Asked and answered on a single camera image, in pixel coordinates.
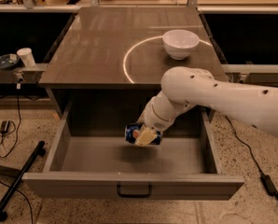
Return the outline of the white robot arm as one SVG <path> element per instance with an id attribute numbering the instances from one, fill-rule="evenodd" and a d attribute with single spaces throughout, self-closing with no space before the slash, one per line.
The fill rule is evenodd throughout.
<path id="1" fill-rule="evenodd" d="M 218 81 L 210 72 L 174 67 L 163 75 L 161 91 L 139 118 L 137 146 L 151 144 L 176 118 L 196 105 L 255 126 L 278 137 L 278 88 Z"/>

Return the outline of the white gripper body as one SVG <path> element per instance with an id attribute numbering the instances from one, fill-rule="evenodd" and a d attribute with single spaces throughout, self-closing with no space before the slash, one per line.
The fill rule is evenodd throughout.
<path id="1" fill-rule="evenodd" d="M 147 105 L 142 114 L 143 122 L 146 127 L 153 128 L 158 132 L 166 131 L 174 122 L 164 120 L 157 116 L 152 105 Z"/>

